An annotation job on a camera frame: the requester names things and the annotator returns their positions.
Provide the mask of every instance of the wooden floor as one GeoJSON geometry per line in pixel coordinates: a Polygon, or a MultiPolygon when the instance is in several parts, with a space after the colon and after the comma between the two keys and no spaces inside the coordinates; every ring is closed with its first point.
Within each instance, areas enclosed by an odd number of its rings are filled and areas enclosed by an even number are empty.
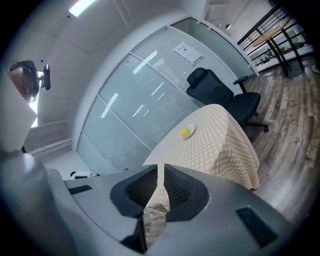
{"type": "Polygon", "coordinates": [[[267,133],[245,129],[260,161],[254,193],[291,223],[308,216],[320,187],[320,74],[311,70],[313,63],[304,59],[305,72],[294,78],[275,68],[245,85],[261,94],[260,115],[251,120],[269,125],[267,133]]]}

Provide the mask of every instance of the chair leg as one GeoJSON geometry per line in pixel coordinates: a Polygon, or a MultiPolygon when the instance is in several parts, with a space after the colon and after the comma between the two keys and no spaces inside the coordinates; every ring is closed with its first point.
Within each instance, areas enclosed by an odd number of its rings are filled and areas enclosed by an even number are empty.
{"type": "Polygon", "coordinates": [[[265,133],[269,132],[269,127],[267,123],[264,122],[248,122],[246,126],[251,126],[251,127],[263,127],[263,131],[265,133]]]}

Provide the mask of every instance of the black office chair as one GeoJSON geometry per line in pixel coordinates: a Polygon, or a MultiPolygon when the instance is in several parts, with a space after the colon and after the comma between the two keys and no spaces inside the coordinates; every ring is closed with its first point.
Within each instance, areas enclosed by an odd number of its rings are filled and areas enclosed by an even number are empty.
{"type": "Polygon", "coordinates": [[[261,96],[257,92],[246,92],[243,82],[247,79],[248,76],[244,76],[234,81],[233,84],[239,84],[243,91],[243,94],[234,96],[212,70],[198,67],[187,78],[190,86],[186,93],[205,105],[223,106],[243,129],[247,126],[263,127],[266,133],[269,131],[268,124],[249,121],[253,115],[259,115],[257,108],[261,96]]]}

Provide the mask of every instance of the yellow object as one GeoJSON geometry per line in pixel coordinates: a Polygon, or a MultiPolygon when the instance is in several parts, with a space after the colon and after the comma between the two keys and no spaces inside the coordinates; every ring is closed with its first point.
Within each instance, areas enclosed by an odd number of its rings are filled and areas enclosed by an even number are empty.
{"type": "Polygon", "coordinates": [[[186,138],[186,137],[188,137],[190,135],[190,130],[189,130],[189,128],[188,127],[183,127],[182,128],[182,137],[183,138],[186,138]]]}
{"type": "Polygon", "coordinates": [[[165,164],[229,179],[248,190],[259,187],[259,160],[250,140],[237,121],[217,104],[197,109],[182,120],[177,129],[173,128],[143,163],[144,166],[152,164],[158,165],[157,188],[144,209],[152,213],[159,205],[170,210],[164,187],[165,164]],[[196,126],[196,132],[184,139],[179,133],[190,124],[196,126]]]}

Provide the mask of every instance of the ceiling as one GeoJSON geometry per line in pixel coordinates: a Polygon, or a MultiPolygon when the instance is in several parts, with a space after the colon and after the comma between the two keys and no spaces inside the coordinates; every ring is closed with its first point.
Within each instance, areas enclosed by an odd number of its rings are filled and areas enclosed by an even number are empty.
{"type": "Polygon", "coordinates": [[[233,25],[250,0],[211,0],[205,19],[225,31],[225,25],[233,25]]]}
{"type": "Polygon", "coordinates": [[[2,64],[32,60],[50,65],[51,89],[40,90],[38,125],[67,120],[103,59],[159,7],[153,0],[97,0],[78,17],[69,13],[75,0],[45,1],[21,27],[2,64]]]}

